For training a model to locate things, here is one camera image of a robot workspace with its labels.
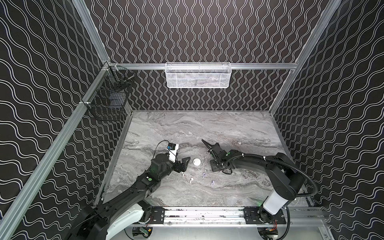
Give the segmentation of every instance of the metal rod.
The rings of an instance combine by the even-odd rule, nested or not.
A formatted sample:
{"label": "metal rod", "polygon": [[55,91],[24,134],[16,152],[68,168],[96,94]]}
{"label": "metal rod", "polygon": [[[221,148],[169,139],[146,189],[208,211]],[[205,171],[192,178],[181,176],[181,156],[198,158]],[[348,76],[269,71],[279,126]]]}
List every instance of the metal rod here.
{"label": "metal rod", "polygon": [[101,62],[111,62],[84,0],[72,0]]}
{"label": "metal rod", "polygon": [[[107,71],[105,69],[106,66],[107,65],[104,65],[103,69],[99,72],[87,90],[83,98],[84,102],[89,100],[99,83],[102,81],[103,76]],[[5,213],[3,219],[0,221],[1,240],[9,240],[12,237],[14,231],[20,224],[32,201],[35,199],[36,194],[40,190],[48,174],[51,172],[51,169],[55,165],[57,159],[64,150],[86,111],[87,107],[80,102],[64,124],[59,134],[56,136],[52,145],[44,154],[31,176],[28,178],[27,182],[24,184],[20,193],[17,195],[16,199]]]}
{"label": "metal rod", "polygon": [[[292,162],[295,162],[293,160],[292,156],[291,156],[291,152],[289,151],[287,144],[285,143],[283,135],[280,132],[279,126],[277,125],[277,123],[276,123],[276,121],[274,119],[274,116],[272,114],[270,114],[270,116],[271,116],[271,121],[273,123],[273,126],[275,127],[275,130],[277,132],[277,135],[279,136],[280,142],[283,145],[283,149],[284,149],[285,155],[287,155],[291,159]],[[303,190],[303,192],[308,193],[307,189],[304,186],[302,186],[301,189]],[[309,207],[313,206],[312,199],[310,197],[306,197],[306,198],[307,198],[307,201],[308,201],[308,206]]]}
{"label": "metal rod", "polygon": [[[129,70],[165,70],[165,63],[115,63]],[[296,63],[231,63],[232,70],[296,69]]]}
{"label": "metal rod", "polygon": [[118,143],[116,144],[116,148],[115,148],[115,151],[113,152],[111,161],[109,162],[108,170],[105,173],[103,183],[100,186],[99,193],[98,193],[97,198],[94,202],[94,206],[96,206],[99,203],[103,192],[107,189],[109,182],[111,181],[113,172],[115,170],[116,164],[118,162],[118,159],[119,159],[119,156],[121,153],[122,146],[123,146],[124,141],[125,141],[125,137],[127,136],[129,126],[131,125],[132,117],[133,117],[133,114],[130,114],[130,115],[128,115],[127,119],[125,120],[124,127],[121,130],[120,138],[118,140]]}
{"label": "metal rod", "polygon": [[328,26],[329,21],[331,20],[332,16],[334,15],[335,11],[339,7],[341,3],[341,0],[329,0],[327,3],[327,6],[325,7],[324,11],[321,13],[321,16],[314,27],[311,35],[309,36],[307,42],[305,43],[303,50],[301,51],[299,57],[297,58],[297,67],[294,71],[290,71],[288,74],[286,80],[284,81],[279,93],[277,94],[277,97],[275,98],[273,104],[270,108],[270,113],[274,115],[280,105],[280,103],[283,101],[286,93],[289,91],[289,88],[293,84],[294,80],[296,79],[297,75],[301,71],[304,63],[306,63],[307,59],[309,58],[313,48],[317,44],[317,42],[320,39],[320,36],[324,32],[325,28]]}

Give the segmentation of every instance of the marble table surface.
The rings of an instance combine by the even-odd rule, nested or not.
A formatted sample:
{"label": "marble table surface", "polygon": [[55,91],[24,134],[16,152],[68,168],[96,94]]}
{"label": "marble table surface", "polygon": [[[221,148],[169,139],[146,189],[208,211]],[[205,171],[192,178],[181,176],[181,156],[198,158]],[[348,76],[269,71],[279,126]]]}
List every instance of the marble table surface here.
{"label": "marble table surface", "polygon": [[[284,152],[267,112],[135,111],[104,201],[134,183],[150,166],[156,145],[165,139],[180,144],[178,159],[191,157],[191,162],[184,176],[172,172],[146,199],[160,206],[259,206],[270,194],[273,187],[264,174],[245,169],[234,169],[232,175],[212,172],[212,157],[201,139],[218,142],[226,151],[264,156]],[[156,153],[166,152],[166,146],[161,143]],[[199,166],[192,164],[196,157],[202,160]],[[308,205],[305,198],[298,198],[291,206]]]}

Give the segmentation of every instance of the wall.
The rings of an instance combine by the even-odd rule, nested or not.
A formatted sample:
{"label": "wall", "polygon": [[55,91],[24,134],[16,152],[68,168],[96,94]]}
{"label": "wall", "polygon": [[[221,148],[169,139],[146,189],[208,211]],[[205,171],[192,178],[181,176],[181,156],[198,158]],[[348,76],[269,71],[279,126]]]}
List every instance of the wall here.
{"label": "wall", "polygon": [[[86,0],[115,63],[292,63],[328,0]],[[238,70],[228,89],[168,89],[139,71],[133,109],[269,110],[286,70]]]}
{"label": "wall", "polygon": [[327,0],[86,4],[112,62],[294,62]]}
{"label": "wall", "polygon": [[344,0],[275,114],[335,239],[384,239],[384,1]]}
{"label": "wall", "polygon": [[85,205],[93,205],[124,122],[85,114],[12,239],[64,239]]}
{"label": "wall", "polygon": [[139,71],[128,101],[145,110],[268,111],[288,72],[233,70],[228,88],[188,89],[168,88],[164,71]]}
{"label": "wall", "polygon": [[0,0],[0,219],[102,64],[70,0]]}
{"label": "wall", "polygon": [[[71,0],[0,0],[0,218],[103,63]],[[12,239],[63,239],[93,204],[123,122],[87,112]]]}

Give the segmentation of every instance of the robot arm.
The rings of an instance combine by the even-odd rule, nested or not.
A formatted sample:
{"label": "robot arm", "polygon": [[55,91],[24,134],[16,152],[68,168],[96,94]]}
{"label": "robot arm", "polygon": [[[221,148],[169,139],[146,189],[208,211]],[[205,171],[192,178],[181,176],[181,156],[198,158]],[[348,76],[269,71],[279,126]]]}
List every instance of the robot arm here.
{"label": "robot arm", "polygon": [[123,224],[123,228],[125,228],[131,223],[137,222],[137,218],[141,218],[143,215],[142,209],[148,212],[149,206],[143,201],[144,198],[159,188],[161,180],[171,174],[172,171],[185,172],[189,161],[190,157],[171,162],[169,153],[157,154],[152,159],[149,169],[138,176],[136,182],[123,193],[94,209],[90,206],[83,208],[65,239],[105,240],[106,236],[110,239],[111,233],[116,232],[116,230],[111,231],[109,229],[111,224]]}
{"label": "robot arm", "polygon": [[[245,154],[237,150],[226,152],[220,147],[219,143],[211,145],[203,139],[202,142],[214,157],[214,160],[210,161],[213,172],[244,168],[266,174],[270,178],[274,190],[259,208],[258,217],[261,222],[272,222],[275,219],[274,215],[296,197],[312,196],[317,193],[315,182],[296,167],[291,159],[283,153],[278,153],[275,156],[261,156]],[[313,192],[298,194],[305,178],[313,185]]]}

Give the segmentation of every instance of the cable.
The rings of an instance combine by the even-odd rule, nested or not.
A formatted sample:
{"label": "cable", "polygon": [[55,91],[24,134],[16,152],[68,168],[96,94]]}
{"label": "cable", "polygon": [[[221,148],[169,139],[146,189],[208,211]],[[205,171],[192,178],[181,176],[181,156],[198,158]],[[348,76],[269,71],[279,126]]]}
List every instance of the cable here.
{"label": "cable", "polygon": [[159,142],[159,143],[157,144],[156,148],[155,148],[155,152],[153,153],[153,157],[152,157],[152,159],[154,159],[154,158],[155,158],[155,153],[156,153],[157,147],[158,147],[158,146],[159,146],[159,144],[160,144],[160,143],[162,143],[162,142],[168,142],[168,143],[169,143],[169,141],[168,141],[168,140],[163,140],[163,141]]}
{"label": "cable", "polygon": [[288,207],[286,207],[286,209],[287,209],[287,228],[285,229],[284,234],[276,240],[282,240],[283,238],[285,238],[288,234],[289,226],[291,225],[291,217],[289,215],[289,209],[288,209]]}
{"label": "cable", "polygon": [[124,232],[125,232],[125,235],[127,235],[127,237],[129,237],[129,239],[134,240],[133,238],[131,238],[130,236],[128,236],[128,233],[127,233],[127,231],[125,230],[125,228],[124,228]]}
{"label": "cable", "polygon": [[72,228],[72,229],[75,229],[75,228],[78,227],[80,224],[82,224],[82,223],[84,223],[84,222],[86,222],[86,221],[88,221],[88,220],[90,220],[90,219],[96,217],[97,215],[99,215],[100,213],[102,213],[102,212],[105,211],[105,210],[106,210],[106,209],[103,209],[102,211],[97,212],[95,215],[93,215],[93,216],[91,216],[91,217],[85,219],[84,221],[82,221],[81,223],[79,223],[78,225],[76,225],[76,226],[75,226],[74,228]]}
{"label": "cable", "polygon": [[240,155],[240,156],[235,156],[235,157],[232,157],[232,158],[226,160],[225,163],[224,163],[224,166],[228,166],[228,163],[230,161],[235,160],[237,158],[241,158],[241,157],[253,157],[253,158],[257,158],[257,159],[263,159],[263,160],[266,160],[266,161],[275,162],[277,164],[280,164],[280,165],[283,165],[283,166],[286,166],[286,167],[290,167],[291,169],[294,169],[294,170],[298,171],[303,177],[308,179],[308,181],[311,183],[311,185],[313,187],[313,190],[310,193],[298,194],[296,197],[312,197],[312,196],[314,196],[318,192],[317,185],[316,185],[316,183],[314,182],[314,180],[312,178],[310,178],[305,172],[300,170],[300,168],[298,168],[297,166],[291,165],[291,164],[283,162],[281,160],[269,159],[269,158],[264,158],[261,155],[246,153],[246,154],[243,154],[243,155]]}

